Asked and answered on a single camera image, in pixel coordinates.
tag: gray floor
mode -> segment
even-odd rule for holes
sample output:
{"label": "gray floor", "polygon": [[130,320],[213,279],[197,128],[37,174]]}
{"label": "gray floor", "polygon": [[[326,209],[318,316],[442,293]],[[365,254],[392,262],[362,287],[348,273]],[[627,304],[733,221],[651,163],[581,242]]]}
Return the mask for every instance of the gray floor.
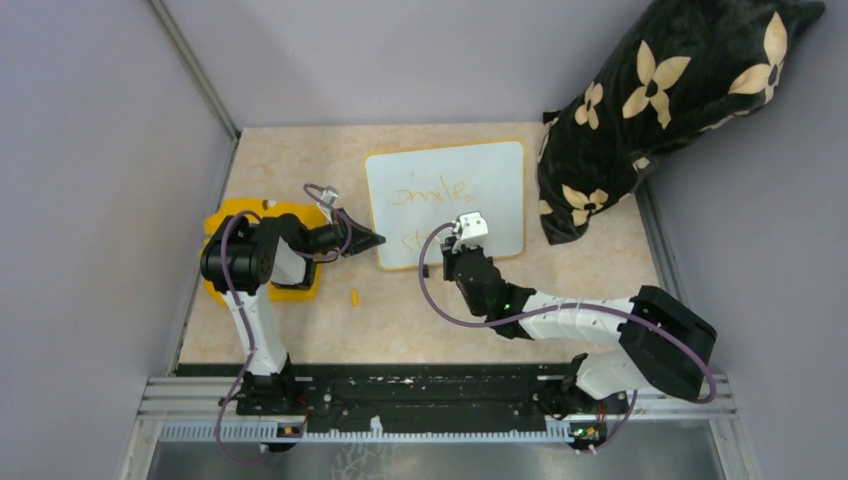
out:
{"label": "gray floor", "polygon": [[[597,457],[558,445],[300,445],[262,465],[244,467],[213,443],[160,443],[149,480],[536,480],[686,479],[723,475],[706,423],[632,423]],[[255,445],[231,445],[249,458]]]}

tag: whiteboard with yellow border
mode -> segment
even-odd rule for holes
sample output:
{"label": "whiteboard with yellow border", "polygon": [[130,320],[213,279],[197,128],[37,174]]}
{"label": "whiteboard with yellow border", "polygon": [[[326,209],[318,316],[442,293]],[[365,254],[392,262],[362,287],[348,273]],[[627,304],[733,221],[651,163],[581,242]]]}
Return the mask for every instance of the whiteboard with yellow border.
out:
{"label": "whiteboard with yellow border", "polygon": [[[483,244],[486,255],[520,254],[523,172],[524,145],[516,140],[368,156],[365,175],[374,231],[386,237],[386,243],[377,247],[380,267],[416,267],[434,228],[474,211],[481,212],[489,225]],[[431,265],[442,262],[436,243],[425,257]]]}

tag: white wall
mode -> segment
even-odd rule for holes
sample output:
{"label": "white wall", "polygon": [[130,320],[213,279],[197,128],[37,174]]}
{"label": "white wall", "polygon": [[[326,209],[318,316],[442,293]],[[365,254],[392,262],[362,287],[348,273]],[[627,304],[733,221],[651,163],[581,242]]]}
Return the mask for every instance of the white wall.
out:
{"label": "white wall", "polygon": [[167,0],[240,127],[537,121],[648,0]]}
{"label": "white wall", "polygon": [[845,478],[848,3],[790,50],[775,99],[653,186],[692,306],[718,329],[763,478]]}
{"label": "white wall", "polygon": [[0,478],[114,478],[229,143],[141,0],[4,2],[0,72]]}

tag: black pillow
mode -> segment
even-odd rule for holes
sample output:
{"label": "black pillow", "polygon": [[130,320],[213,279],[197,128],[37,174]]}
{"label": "black pillow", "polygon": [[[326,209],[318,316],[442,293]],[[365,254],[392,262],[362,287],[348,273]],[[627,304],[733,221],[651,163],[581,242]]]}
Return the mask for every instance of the black pillow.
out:
{"label": "black pillow", "polygon": [[548,242],[580,238],[678,150],[771,101],[787,51],[824,13],[794,0],[655,0],[549,124],[537,170]]}

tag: table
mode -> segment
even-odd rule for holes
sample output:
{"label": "table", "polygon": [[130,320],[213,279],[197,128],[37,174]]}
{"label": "table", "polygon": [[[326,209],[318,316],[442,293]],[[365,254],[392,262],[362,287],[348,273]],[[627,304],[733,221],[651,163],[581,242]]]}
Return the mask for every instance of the table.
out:
{"label": "table", "polygon": [[[657,274],[633,196],[592,218],[586,235],[548,245],[539,224],[535,184],[541,123],[249,128],[242,135],[225,198],[258,197],[310,203],[301,186],[333,185],[337,206],[369,228],[363,160],[373,152],[521,138],[525,158],[526,248],[496,262],[504,278],[552,295],[619,298]],[[414,270],[387,272],[376,252],[326,265],[315,299],[275,303],[283,344],[296,363],[523,363],[568,361],[607,347],[570,340],[507,340],[489,329],[452,325],[425,302]],[[470,320],[456,286],[432,269],[428,286],[455,317]],[[350,291],[359,292],[353,307]],[[240,363],[241,342],[229,312],[202,286],[189,315],[180,363]]]}

